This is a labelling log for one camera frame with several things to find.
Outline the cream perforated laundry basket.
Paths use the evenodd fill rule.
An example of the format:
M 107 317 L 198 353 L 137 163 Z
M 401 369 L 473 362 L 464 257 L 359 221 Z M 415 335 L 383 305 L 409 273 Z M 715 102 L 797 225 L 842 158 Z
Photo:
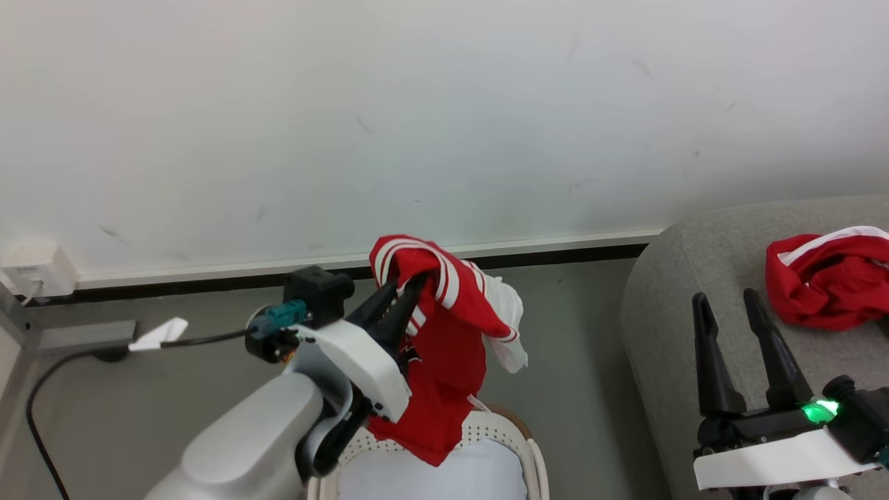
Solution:
M 483 439 L 500 443 L 518 455 L 525 484 L 529 488 L 527 500 L 552 500 L 542 450 L 530 428 L 517 415 L 499 406 L 473 410 L 463 423 L 463 436 L 455 449 Z M 360 453 L 377 450 L 408 451 L 393 440 L 379 440 L 368 430 L 360 429 L 340 456 L 333 472 L 324 478 L 309 481 L 306 499 L 338 500 L 337 486 L 342 468 Z

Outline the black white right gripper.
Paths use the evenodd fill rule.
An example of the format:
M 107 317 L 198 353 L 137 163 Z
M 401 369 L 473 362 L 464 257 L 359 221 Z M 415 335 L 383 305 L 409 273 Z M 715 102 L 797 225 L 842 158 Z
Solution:
M 743 291 L 747 323 L 758 339 L 768 387 L 764 410 L 729 420 L 736 442 L 701 447 L 693 472 L 699 490 L 778 492 L 840 490 L 847 476 L 889 469 L 889 387 L 858 389 L 839 376 L 821 399 L 804 377 L 758 291 Z M 740 415 L 746 401 L 736 390 L 718 344 L 720 328 L 707 295 L 692 297 L 699 414 Z

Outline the white and dark baseboard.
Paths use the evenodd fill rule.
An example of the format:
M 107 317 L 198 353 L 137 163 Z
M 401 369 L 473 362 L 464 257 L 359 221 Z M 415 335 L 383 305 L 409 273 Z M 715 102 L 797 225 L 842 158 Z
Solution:
M 473 246 L 450 246 L 445 251 L 458 258 L 473 260 L 482 269 L 517 268 L 538 265 L 564 265 L 593 260 L 636 258 L 663 232 L 662 228 L 607 232 L 542 240 L 516 240 Z M 346 273 L 357 281 L 369 279 L 371 265 L 364 253 L 341 256 L 268 260 L 250 265 L 198 266 L 166 269 L 158 274 L 145 272 L 95 274 L 80 278 L 76 291 L 67 297 L 35 299 L 33 307 L 104 303 L 175 297 L 201 292 L 228 292 L 240 289 L 280 287 L 292 270 L 318 265 L 331 272 Z

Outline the grey fabric sofa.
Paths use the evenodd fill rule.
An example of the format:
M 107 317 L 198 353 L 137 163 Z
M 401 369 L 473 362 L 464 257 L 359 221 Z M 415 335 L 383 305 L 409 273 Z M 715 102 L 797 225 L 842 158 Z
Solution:
M 698 490 L 699 414 L 692 297 L 704 292 L 731 380 L 751 409 L 768 387 L 742 294 L 765 296 L 768 244 L 851 226 L 889 232 L 889 195 L 758 203 L 699 213 L 664 230 L 636 260 L 622 302 L 622 339 L 673 500 L 731 500 Z

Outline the red white striped jersey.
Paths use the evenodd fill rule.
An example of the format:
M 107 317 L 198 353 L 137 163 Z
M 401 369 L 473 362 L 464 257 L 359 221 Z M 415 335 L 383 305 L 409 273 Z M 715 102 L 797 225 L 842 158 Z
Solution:
M 460 443 L 463 423 L 476 408 L 487 351 L 511 374 L 527 366 L 523 301 L 499 276 L 418 237 L 380 237 L 369 263 L 376 285 L 396 281 L 398 292 L 414 276 L 426 276 L 399 346 L 408 358 L 408 408 L 397 423 L 372 418 L 369 430 L 438 467 Z

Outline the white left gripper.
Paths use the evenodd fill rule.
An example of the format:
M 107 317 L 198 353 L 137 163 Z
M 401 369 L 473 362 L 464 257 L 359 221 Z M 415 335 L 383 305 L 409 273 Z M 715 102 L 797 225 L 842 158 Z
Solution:
M 412 390 L 391 356 L 397 356 L 402 347 L 426 276 L 428 272 L 412 276 L 400 297 L 398 281 L 391 278 L 345 319 L 317 330 L 299 326 L 295 372 L 305 374 L 344 404 L 356 398 L 352 389 L 356 387 L 380 417 L 397 423 L 408 408 Z M 377 335 L 378 342 L 371 335 Z

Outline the plain red garment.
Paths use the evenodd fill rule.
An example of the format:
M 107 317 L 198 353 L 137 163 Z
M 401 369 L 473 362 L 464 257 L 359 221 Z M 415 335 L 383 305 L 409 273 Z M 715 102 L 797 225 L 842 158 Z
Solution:
M 765 250 L 765 284 L 781 321 L 843 332 L 889 316 L 889 232 L 851 226 Z

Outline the white wall outlet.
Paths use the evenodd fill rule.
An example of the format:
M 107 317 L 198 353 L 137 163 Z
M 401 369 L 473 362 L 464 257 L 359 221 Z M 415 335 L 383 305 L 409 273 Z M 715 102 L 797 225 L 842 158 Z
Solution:
M 10 247 L 0 256 L 0 272 L 10 290 L 23 297 L 67 297 L 78 282 L 75 266 L 55 243 Z

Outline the grey metal frame foot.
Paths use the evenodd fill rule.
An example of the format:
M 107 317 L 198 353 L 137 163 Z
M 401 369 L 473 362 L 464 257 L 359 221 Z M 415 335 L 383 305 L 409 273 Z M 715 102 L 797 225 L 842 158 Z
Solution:
M 103 362 L 119 362 L 136 339 L 136 320 L 90 325 L 38 325 L 16 296 L 0 282 L 0 351 L 55 354 L 86 352 Z

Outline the white cloth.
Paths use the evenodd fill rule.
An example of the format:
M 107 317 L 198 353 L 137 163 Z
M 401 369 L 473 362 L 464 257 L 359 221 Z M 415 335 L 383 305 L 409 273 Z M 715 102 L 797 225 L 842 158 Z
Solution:
M 483 439 L 455 449 L 438 467 L 409 451 L 368 451 L 347 463 L 338 500 L 527 500 L 518 455 Z

